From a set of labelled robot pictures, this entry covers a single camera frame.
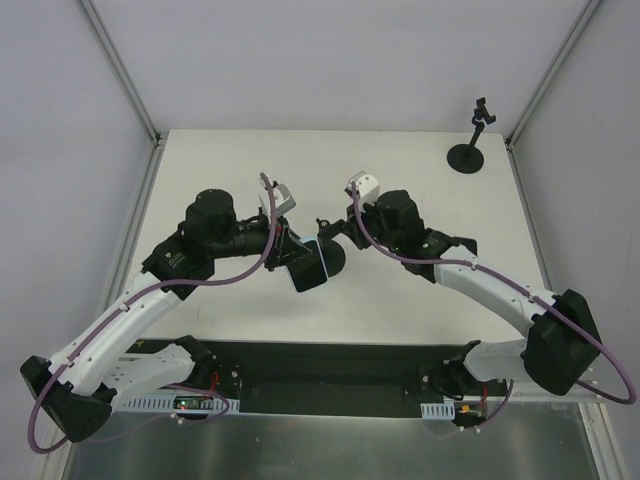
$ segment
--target purple cable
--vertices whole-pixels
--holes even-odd
[[[276,224],[278,221],[278,214],[276,211],[276,201],[273,194],[273,186],[269,181],[269,177],[267,177],[264,173],[260,174],[260,178],[264,182],[265,187],[267,189],[267,193],[269,195],[269,208],[270,208],[269,237],[267,239],[267,246],[265,247],[264,252],[262,252],[262,255],[253,266],[251,266],[247,271],[241,273],[240,275],[236,275],[235,277],[226,278],[223,280],[176,279],[176,280],[167,280],[165,282],[158,282],[154,285],[143,288],[138,293],[133,295],[130,299],[128,299],[126,302],[124,302],[124,304],[127,307],[130,307],[135,302],[137,302],[140,298],[160,288],[172,287],[174,285],[191,285],[191,286],[203,286],[203,287],[218,287],[218,286],[224,286],[224,285],[231,285],[233,283],[237,283],[241,280],[244,280],[249,275],[252,275],[254,272],[256,272],[262,266],[262,264],[267,260],[267,257],[269,256],[269,253],[273,248],[273,243],[276,238]],[[96,338],[100,334],[100,332],[102,332],[102,330],[104,330],[107,327],[107,325],[109,325],[121,313],[122,313],[121,309],[116,309],[114,312],[111,313],[111,315],[105,318],[95,328],[95,330],[93,330],[89,335],[87,335],[87,337],[82,342],[80,342],[80,344],[75,348],[75,350],[71,352],[68,358],[69,362],[73,362],[73,360],[78,355],[80,355],[82,350],[84,350],[86,346],[89,345],[93,341],[93,339]],[[31,409],[31,415],[29,416],[29,425],[27,427],[27,439],[29,441],[29,447],[31,447],[31,450],[33,450],[35,453],[39,453],[39,454],[51,453],[57,450],[58,448],[60,448],[67,441],[67,437],[64,437],[55,445],[52,445],[51,447],[47,447],[47,448],[42,448],[40,447],[40,445],[38,445],[38,442],[36,441],[36,438],[35,438],[35,427],[36,427],[36,419],[38,418],[38,412],[42,407],[42,403],[44,399],[49,394],[51,387],[53,387],[54,383],[58,380],[58,378],[60,378],[60,375],[62,375],[62,373],[66,370],[66,368],[67,368],[67,365],[61,365],[53,373],[53,375],[51,375],[51,378],[45,384],[44,388],[40,391],[40,394],[38,395],[38,398],[36,398],[36,402],[33,405],[33,408]]]
[[[489,415],[487,417],[487,419],[482,422],[480,425],[478,425],[478,428],[483,427],[489,423],[490,421],[493,421],[494,418],[496,418],[498,416],[498,414],[500,412],[502,412],[504,410],[504,407],[506,407],[507,403],[509,402],[509,399],[511,398],[511,394],[513,393],[513,386],[515,385],[515,382],[513,380],[511,380],[509,382],[509,388],[507,388],[507,393],[505,394],[504,398],[502,399],[502,402],[500,402],[500,405],[498,405],[498,408],[495,409],[495,411],[493,411],[491,413],[491,415]],[[436,435],[434,433],[431,433],[429,430],[427,430],[425,428],[425,431],[427,432],[427,435],[429,435],[431,438],[435,438],[436,440],[446,440],[448,438],[451,438],[455,435],[457,435],[458,433],[463,433],[463,432],[468,432],[474,430],[475,431],[475,427],[467,427],[463,430],[454,430],[452,432],[446,433],[444,435]]]
[[[362,217],[360,215],[360,207],[358,205],[358,187],[357,187],[355,182],[351,183],[351,199],[353,200],[353,208],[354,208],[354,212],[355,212],[356,222],[358,222],[358,227],[360,228],[360,231],[362,232],[364,237],[367,239],[367,241],[376,250],[378,250],[379,252],[383,253],[387,257],[393,258],[394,260],[397,260],[397,261],[402,262],[402,263],[409,263],[409,264],[413,264],[413,265],[461,265],[463,267],[475,268],[476,270],[480,270],[481,272],[484,272],[487,275],[490,275],[490,276],[500,280],[501,282],[503,282],[506,285],[510,286],[511,288],[513,288],[515,291],[517,291],[521,295],[524,295],[525,297],[529,298],[530,301],[533,301],[537,305],[541,306],[542,308],[544,308],[545,310],[547,310],[548,312],[553,314],[563,324],[565,324],[571,330],[573,330],[578,335],[580,335],[582,338],[584,338],[590,345],[592,345],[593,347],[598,349],[598,351],[600,353],[602,353],[602,355],[604,355],[604,357],[607,360],[609,360],[609,363],[611,363],[611,365],[616,370],[616,372],[618,372],[618,375],[620,376],[621,380],[624,382],[625,387],[627,388],[627,392],[629,393],[629,397],[628,398],[616,397],[615,395],[611,395],[610,393],[604,392],[604,391],[600,390],[599,388],[596,388],[596,387],[594,387],[592,385],[589,385],[589,384],[583,382],[582,380],[578,380],[576,382],[578,385],[580,385],[583,388],[586,388],[587,390],[590,390],[591,392],[593,392],[593,393],[595,393],[597,395],[602,396],[603,398],[611,400],[612,402],[615,402],[615,403],[620,403],[620,404],[623,404],[623,405],[632,405],[632,404],[636,403],[638,395],[636,393],[636,388],[633,385],[633,381],[631,380],[631,377],[629,376],[629,374],[625,371],[625,369],[622,366],[622,364],[620,363],[620,361],[611,352],[611,350],[609,350],[602,343],[600,343],[598,340],[596,340],[592,335],[590,335],[583,328],[581,328],[578,325],[576,325],[575,323],[573,323],[567,316],[565,316],[564,314],[559,312],[556,308],[554,308],[553,306],[549,305],[547,302],[542,300],[540,297],[532,296],[531,293],[527,289],[521,287],[520,285],[515,283],[510,278],[505,277],[500,272],[496,272],[495,270],[492,270],[491,268],[485,267],[484,265],[475,265],[474,266],[474,264],[472,264],[471,262],[469,262],[467,260],[453,260],[453,259],[439,259],[439,258],[438,259],[429,259],[429,260],[427,260],[427,259],[405,258],[405,257],[401,257],[400,255],[396,255],[395,253],[391,253],[391,252],[385,250],[382,246],[380,246],[378,244],[378,242],[375,241],[375,239],[369,234],[369,232],[367,231],[366,227],[364,226],[364,223],[362,221]]]
[[[223,397],[222,395],[220,395],[219,393],[216,392],[211,392],[209,390],[200,390],[198,388],[191,388],[191,387],[186,387],[184,385],[176,385],[176,384],[172,384],[172,385],[167,385],[165,388],[174,388],[176,390],[183,390],[185,392],[193,392],[193,393],[198,393],[201,395],[206,395],[207,397],[216,397],[217,399],[221,400],[222,403],[224,403],[225,409],[222,412],[218,412],[215,415],[208,415],[207,418],[203,419],[203,420],[189,420],[186,418],[183,418],[182,421],[187,424],[187,425],[200,425],[203,423],[210,423],[213,422],[215,420],[218,420],[220,417],[222,417],[224,414],[226,414],[230,409],[231,409],[231,404],[229,403],[229,400],[227,400],[225,397]],[[95,444],[103,444],[103,443],[109,443],[109,442],[113,442],[114,440],[118,440],[120,438],[126,437],[127,435],[130,435],[132,433],[137,432],[138,430],[140,430],[142,427],[155,422],[156,420],[160,420],[161,418],[172,418],[172,414],[170,413],[159,413],[158,415],[154,415],[153,417],[149,417],[147,418],[144,422],[139,423],[138,425],[136,425],[135,427],[130,428],[129,430],[126,430],[122,433],[119,433],[117,435],[113,435],[112,437],[107,437],[107,438],[97,438],[97,439],[93,439],[93,438],[88,438],[87,442],[90,443],[95,443]],[[81,469],[81,460],[80,460],[80,452],[76,451],[76,466],[75,466],[75,470],[76,473],[74,474],[74,480],[77,480],[80,478],[80,469]]]

